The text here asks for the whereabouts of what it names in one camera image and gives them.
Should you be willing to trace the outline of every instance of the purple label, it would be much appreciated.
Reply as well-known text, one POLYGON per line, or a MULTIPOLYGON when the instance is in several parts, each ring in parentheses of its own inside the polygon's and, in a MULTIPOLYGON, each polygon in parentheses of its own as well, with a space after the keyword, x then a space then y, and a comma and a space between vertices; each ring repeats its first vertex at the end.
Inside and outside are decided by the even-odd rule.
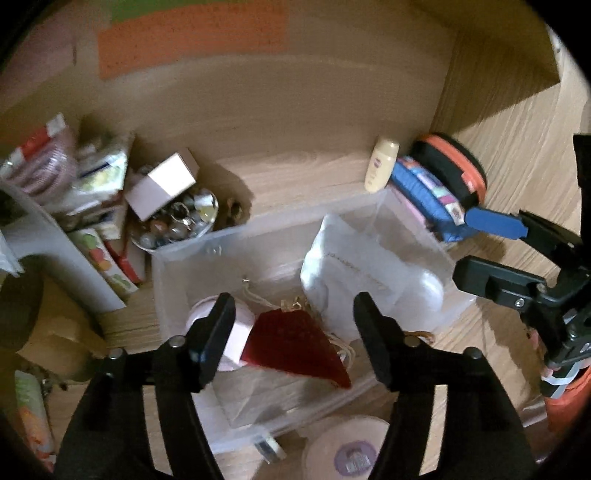
POLYGON ((342 476, 361 476, 371 471, 378 457, 368 442, 343 445, 335 455, 335 468, 342 476))

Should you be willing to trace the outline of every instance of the white container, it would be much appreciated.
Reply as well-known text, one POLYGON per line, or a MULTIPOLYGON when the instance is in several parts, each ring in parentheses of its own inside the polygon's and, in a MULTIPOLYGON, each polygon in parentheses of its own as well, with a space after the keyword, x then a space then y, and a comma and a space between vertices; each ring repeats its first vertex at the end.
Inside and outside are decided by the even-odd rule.
POLYGON ((382 137, 378 139, 365 174, 365 190, 375 193, 386 186, 394 170, 398 149, 399 145, 394 140, 382 137))

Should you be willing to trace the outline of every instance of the orange paper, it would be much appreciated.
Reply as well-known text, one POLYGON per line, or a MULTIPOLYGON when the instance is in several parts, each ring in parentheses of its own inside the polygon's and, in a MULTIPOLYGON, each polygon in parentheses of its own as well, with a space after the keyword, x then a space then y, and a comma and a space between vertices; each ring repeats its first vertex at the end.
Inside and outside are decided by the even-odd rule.
POLYGON ((103 79, 184 57, 285 50, 281 0, 189 5, 127 20, 99 33, 103 79))

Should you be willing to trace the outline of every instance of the red and white box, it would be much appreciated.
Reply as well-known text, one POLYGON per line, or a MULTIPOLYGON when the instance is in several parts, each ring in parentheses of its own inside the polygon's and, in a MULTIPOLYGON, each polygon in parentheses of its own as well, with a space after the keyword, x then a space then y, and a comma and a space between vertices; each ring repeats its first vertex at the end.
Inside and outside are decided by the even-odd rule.
POLYGON ((137 247, 129 235, 117 240, 108 240, 105 246, 128 279, 135 284, 145 282, 146 252, 137 247))

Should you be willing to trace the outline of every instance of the fruit-printed box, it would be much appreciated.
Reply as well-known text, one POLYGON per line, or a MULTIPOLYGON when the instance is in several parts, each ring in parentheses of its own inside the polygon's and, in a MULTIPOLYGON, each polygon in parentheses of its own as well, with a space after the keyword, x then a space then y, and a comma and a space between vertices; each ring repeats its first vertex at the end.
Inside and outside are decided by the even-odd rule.
POLYGON ((117 266, 96 230, 84 228, 68 236, 120 298, 125 299, 137 291, 138 287, 117 266))

